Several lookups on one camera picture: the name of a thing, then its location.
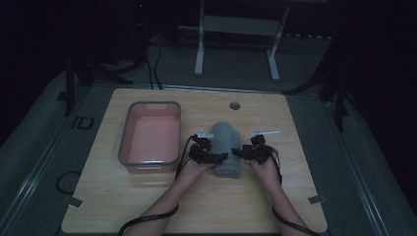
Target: wooden tabletop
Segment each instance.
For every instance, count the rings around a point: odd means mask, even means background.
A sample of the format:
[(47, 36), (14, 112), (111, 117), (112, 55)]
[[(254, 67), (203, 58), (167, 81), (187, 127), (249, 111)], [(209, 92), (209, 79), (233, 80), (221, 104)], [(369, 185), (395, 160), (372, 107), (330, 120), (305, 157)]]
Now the wooden tabletop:
[[(181, 105), (181, 151), (185, 141), (201, 129), (229, 122), (249, 144), (251, 131), (276, 130), (266, 135), (267, 145), (278, 148), (282, 187), (309, 227), (327, 230), (320, 204), (311, 205), (314, 185), (286, 99), (279, 94), (150, 90), (120, 88), (114, 91), (74, 198), (62, 223), (68, 233), (114, 233), (138, 217), (172, 184), (174, 173), (130, 174), (118, 160), (129, 106), (135, 101), (173, 100)], [(241, 108), (232, 110), (230, 102)], [(217, 178), (212, 170), (184, 196), (171, 217), (166, 233), (270, 233), (278, 232), (268, 196), (252, 169), (241, 161), (240, 179)]]

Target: human arm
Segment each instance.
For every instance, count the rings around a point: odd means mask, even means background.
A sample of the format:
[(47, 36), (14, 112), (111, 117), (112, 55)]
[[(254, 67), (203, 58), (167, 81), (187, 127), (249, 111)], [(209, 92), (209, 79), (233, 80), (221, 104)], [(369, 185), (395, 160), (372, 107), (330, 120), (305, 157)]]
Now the human arm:
[[(250, 165), (257, 174), (260, 182), (270, 197), (272, 207), (276, 213), (289, 222), (308, 228), (281, 188), (278, 171), (276, 170), (274, 162), (275, 160), (273, 157), (270, 157), (262, 165), (255, 160), (247, 160), (246, 164)], [(309, 235), (281, 222), (279, 222), (279, 226), (283, 236)]]
[[(198, 164), (190, 159), (184, 164), (175, 182), (141, 216), (167, 213), (175, 209), (185, 193), (203, 176), (211, 165)], [(142, 222), (129, 227), (124, 236), (162, 235), (169, 217)]]

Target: dark floor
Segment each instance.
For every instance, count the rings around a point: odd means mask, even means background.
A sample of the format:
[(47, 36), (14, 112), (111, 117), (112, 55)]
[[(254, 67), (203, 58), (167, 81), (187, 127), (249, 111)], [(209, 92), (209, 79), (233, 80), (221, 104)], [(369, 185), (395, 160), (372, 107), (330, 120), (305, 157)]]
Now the dark floor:
[[(208, 41), (204, 72), (194, 76), (195, 32), (170, 44), (155, 37), (161, 56), (157, 74), (165, 89), (238, 89), (281, 93), (309, 81), (329, 40), (286, 37), (275, 56), (281, 76), (269, 75), (264, 43), (255, 47)], [(149, 48), (152, 65), (158, 48)], [(63, 117), (65, 103), (57, 101), (65, 89), (64, 74), (54, 79), (24, 121), (2, 146), (0, 189), (1, 235), (67, 235), (59, 231), (67, 205), (55, 182), (67, 171), (82, 171), (111, 93), (116, 88), (149, 88), (149, 69), (125, 75), (132, 86), (97, 78), (92, 88), (76, 86), (76, 107)], [(350, 116), (344, 132), (332, 122), (334, 103), (317, 97), (322, 85), (287, 95), (288, 104), (328, 221), (324, 235), (417, 235), (417, 219), (402, 196), (384, 156), (363, 117), (346, 102)], [(90, 130), (72, 128), (76, 116), (94, 118)], [(73, 190), (77, 175), (66, 179)]]

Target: metal stand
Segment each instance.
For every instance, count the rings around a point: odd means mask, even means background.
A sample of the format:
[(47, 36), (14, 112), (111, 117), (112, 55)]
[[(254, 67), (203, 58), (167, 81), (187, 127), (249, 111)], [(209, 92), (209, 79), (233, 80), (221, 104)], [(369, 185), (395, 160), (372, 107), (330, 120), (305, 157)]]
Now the metal stand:
[(279, 74), (274, 56), (288, 16), (288, 6), (285, 8), (280, 21), (270, 21), (205, 15), (205, 1), (201, 0), (200, 4), (199, 48), (197, 51), (196, 69), (194, 71), (196, 76), (200, 76), (203, 73), (205, 31), (220, 31), (274, 36), (274, 43), (267, 51), (267, 57), (271, 78), (275, 82), (279, 81)]

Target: forearm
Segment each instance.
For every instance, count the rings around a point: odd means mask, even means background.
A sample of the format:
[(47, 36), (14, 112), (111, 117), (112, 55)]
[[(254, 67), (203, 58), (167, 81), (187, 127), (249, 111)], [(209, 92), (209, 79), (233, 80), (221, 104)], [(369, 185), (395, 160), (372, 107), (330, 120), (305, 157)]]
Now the forearm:
[[(186, 191), (187, 189), (174, 183), (152, 206), (141, 214), (141, 216), (162, 214), (172, 211), (178, 206)], [(168, 222), (169, 217), (135, 224), (127, 229), (124, 235), (162, 235)]]
[[(295, 210), (294, 206), (289, 201), (288, 197), (286, 196), (286, 194), (284, 193), (284, 191), (282, 190), (280, 186), (274, 189), (268, 190), (268, 194), (272, 201), (273, 208), (275, 209), (276, 213), (278, 213), (280, 217), (282, 217), (283, 219), (289, 222), (308, 228), (307, 224), (304, 222), (304, 220)], [(292, 227), (289, 227), (288, 225), (283, 224), (281, 222), (279, 222), (279, 225), (281, 229), (281, 234), (283, 236), (308, 235)]]

